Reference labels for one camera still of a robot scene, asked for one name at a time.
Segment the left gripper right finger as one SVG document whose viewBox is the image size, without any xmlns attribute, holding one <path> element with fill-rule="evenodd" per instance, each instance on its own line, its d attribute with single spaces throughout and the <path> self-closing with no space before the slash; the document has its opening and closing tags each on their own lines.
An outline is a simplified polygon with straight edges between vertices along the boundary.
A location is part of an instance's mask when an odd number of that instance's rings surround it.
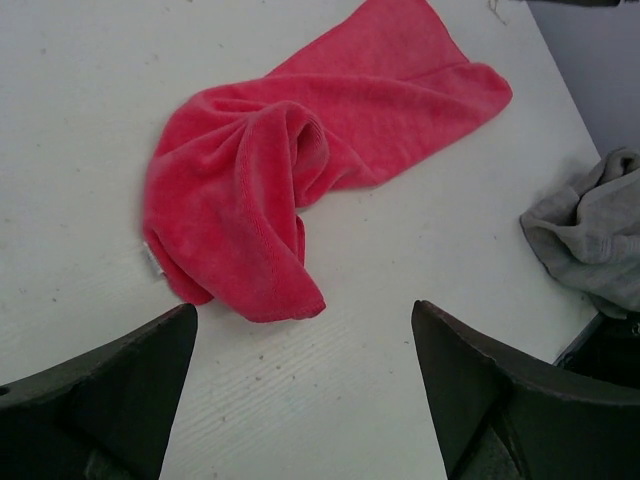
<svg viewBox="0 0 640 480">
<path fill-rule="evenodd" d="M 450 479 L 636 479 L 639 360 L 600 332 L 553 365 L 428 301 L 411 325 Z"/>
</svg>

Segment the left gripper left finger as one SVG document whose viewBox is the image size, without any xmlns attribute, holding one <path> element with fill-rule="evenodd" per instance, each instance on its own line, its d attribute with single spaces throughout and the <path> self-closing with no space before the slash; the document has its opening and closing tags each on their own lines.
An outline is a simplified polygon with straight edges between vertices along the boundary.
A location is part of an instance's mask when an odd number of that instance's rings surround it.
<svg viewBox="0 0 640 480">
<path fill-rule="evenodd" d="M 4 479 L 156 479 L 198 329 L 191 304 L 1 388 Z"/>
</svg>

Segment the pink towel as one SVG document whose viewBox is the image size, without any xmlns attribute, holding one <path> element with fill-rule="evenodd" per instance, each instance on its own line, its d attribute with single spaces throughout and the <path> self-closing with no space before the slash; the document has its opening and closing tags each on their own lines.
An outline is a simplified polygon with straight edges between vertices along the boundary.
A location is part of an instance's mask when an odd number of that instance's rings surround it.
<svg viewBox="0 0 640 480">
<path fill-rule="evenodd" d="M 183 301 L 249 321 L 325 306 L 299 210 L 379 186 L 499 115 L 512 91 L 424 1 L 367 1 L 269 74 L 193 95 L 149 161 L 142 231 Z"/>
</svg>

